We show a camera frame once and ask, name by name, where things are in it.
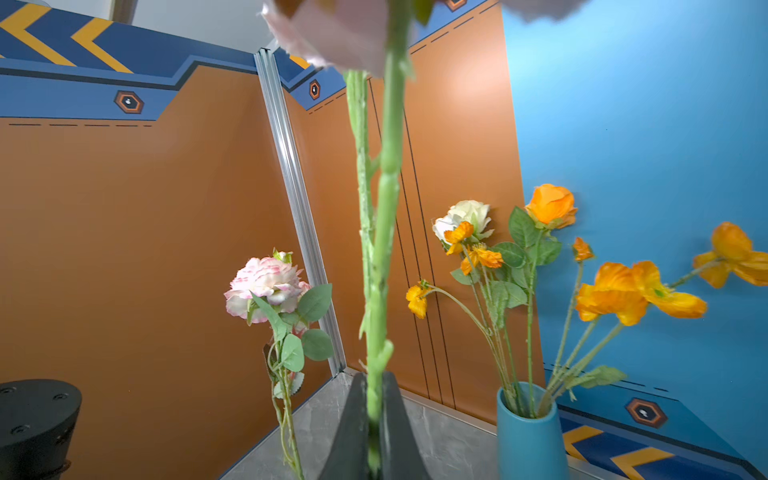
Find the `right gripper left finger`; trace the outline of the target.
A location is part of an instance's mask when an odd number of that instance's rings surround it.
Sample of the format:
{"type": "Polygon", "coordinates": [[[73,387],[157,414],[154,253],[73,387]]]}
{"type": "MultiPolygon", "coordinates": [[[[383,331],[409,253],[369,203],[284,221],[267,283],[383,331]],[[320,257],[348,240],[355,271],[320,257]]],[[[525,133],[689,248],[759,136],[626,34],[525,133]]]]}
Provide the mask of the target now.
{"type": "Polygon", "coordinates": [[[367,380],[363,373],[357,373],[352,377],[339,425],[318,479],[367,480],[368,442],[367,380]]]}

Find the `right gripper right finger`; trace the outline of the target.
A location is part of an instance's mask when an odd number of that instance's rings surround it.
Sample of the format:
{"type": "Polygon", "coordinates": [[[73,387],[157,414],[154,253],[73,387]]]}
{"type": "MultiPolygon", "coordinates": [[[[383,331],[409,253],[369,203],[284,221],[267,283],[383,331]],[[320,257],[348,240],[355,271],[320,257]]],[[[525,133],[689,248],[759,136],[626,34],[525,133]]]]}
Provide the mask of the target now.
{"type": "Polygon", "coordinates": [[[396,377],[382,377],[380,419],[381,478],[384,480],[430,480],[431,477],[413,434],[396,377]]]}

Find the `teal ceramic vase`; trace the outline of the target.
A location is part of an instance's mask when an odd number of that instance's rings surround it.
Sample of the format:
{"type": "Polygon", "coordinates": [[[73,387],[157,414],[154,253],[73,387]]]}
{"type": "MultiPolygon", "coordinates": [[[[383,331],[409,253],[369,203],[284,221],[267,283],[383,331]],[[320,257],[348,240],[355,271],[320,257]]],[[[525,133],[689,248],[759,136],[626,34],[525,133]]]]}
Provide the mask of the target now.
{"type": "Polygon", "coordinates": [[[558,408],[538,385],[519,382],[497,394],[498,472],[509,480],[568,480],[558,408]]]}

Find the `pink carnation flower stem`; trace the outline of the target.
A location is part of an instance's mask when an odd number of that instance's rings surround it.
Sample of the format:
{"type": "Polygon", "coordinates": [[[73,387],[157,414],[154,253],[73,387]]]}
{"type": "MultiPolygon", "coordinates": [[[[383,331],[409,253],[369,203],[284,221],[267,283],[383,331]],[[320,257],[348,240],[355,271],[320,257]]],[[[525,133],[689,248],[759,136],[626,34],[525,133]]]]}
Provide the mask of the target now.
{"type": "Polygon", "coordinates": [[[302,479],[292,398],[303,386],[306,362],[334,356],[330,335],[316,325],[330,310],[332,286],[311,286],[302,279],[292,254],[275,250],[270,256],[249,259],[230,282],[224,298],[229,315],[249,326],[266,323],[271,329],[265,354],[271,402],[284,462],[302,479]]]}

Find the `white cream rose stem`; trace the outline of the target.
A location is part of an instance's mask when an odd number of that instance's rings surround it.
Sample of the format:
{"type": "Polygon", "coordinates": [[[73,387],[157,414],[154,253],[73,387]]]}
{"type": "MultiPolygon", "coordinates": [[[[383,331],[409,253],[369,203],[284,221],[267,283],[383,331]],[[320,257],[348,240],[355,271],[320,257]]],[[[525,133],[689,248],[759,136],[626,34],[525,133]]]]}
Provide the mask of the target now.
{"type": "Polygon", "coordinates": [[[476,200],[462,200],[451,206],[447,214],[433,223],[433,232],[441,242],[446,254],[460,255],[460,273],[470,281],[478,307],[484,335],[489,343],[494,362],[500,377],[503,399],[509,402],[514,398],[510,389],[510,372],[507,359],[501,345],[501,331],[494,313],[495,305],[491,292],[491,280],[495,270],[504,266],[502,255],[493,252],[487,246],[493,230],[490,223],[490,205],[476,200]]]}

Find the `orange poppy flower stem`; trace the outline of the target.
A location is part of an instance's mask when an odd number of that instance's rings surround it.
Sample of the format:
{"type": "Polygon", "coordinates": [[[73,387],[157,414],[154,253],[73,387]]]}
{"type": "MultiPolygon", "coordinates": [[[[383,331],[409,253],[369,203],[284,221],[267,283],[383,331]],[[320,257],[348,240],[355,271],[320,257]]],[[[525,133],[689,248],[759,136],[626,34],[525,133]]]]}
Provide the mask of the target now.
{"type": "Polygon", "coordinates": [[[589,244],[577,238],[573,245],[577,277],[570,295],[560,344],[552,373],[544,388],[536,414],[548,414],[564,393],[619,383],[627,375],[605,365],[588,366],[609,342],[623,330],[635,326],[653,306],[678,319],[699,319],[708,304],[681,292],[679,287],[695,277],[715,289],[723,288],[730,276],[758,287],[767,285],[767,254],[754,248],[746,233],[731,222],[717,226],[711,236],[711,250],[696,256],[693,269],[672,283],[662,280],[651,261],[632,266],[607,262],[591,284],[583,282],[584,263],[594,257],[589,244]]]}

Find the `orange rose flower stem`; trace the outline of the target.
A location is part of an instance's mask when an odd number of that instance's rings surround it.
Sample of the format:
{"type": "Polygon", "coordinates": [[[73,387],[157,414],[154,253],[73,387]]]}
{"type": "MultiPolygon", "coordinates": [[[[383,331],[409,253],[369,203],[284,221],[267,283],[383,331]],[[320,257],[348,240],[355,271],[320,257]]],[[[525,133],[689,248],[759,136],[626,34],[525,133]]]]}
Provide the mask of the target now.
{"type": "Polygon", "coordinates": [[[565,187],[543,184],[534,189],[529,203],[516,207],[508,221],[510,239],[494,245],[491,250],[501,255],[502,266],[491,284],[494,294],[492,312],[496,327],[506,331],[506,312],[525,309],[525,365],[522,380],[511,371],[513,385],[510,408],[519,416],[537,417],[534,399],[534,313],[537,270],[554,262],[562,244],[552,232],[572,225],[577,208],[574,195],[565,187]]]}

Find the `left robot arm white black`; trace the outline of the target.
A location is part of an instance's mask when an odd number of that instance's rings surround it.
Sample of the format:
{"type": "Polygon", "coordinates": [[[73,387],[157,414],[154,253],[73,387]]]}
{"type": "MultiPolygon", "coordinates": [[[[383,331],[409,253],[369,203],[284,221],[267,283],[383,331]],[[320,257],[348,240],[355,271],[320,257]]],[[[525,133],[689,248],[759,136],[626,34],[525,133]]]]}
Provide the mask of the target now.
{"type": "Polygon", "coordinates": [[[82,394],[74,385],[51,379],[1,385],[1,477],[58,479],[67,459],[82,394]]]}

